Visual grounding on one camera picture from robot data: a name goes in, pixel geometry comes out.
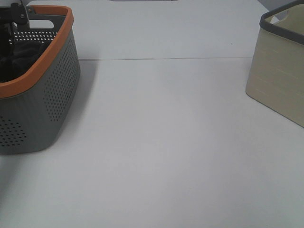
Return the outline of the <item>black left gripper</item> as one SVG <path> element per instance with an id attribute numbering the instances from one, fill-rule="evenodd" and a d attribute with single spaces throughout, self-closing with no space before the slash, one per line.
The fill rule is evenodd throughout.
<path id="1" fill-rule="evenodd" d="M 29 30 L 29 14 L 30 6 L 25 2 L 0 3 L 0 58 L 14 53 L 17 32 Z"/>

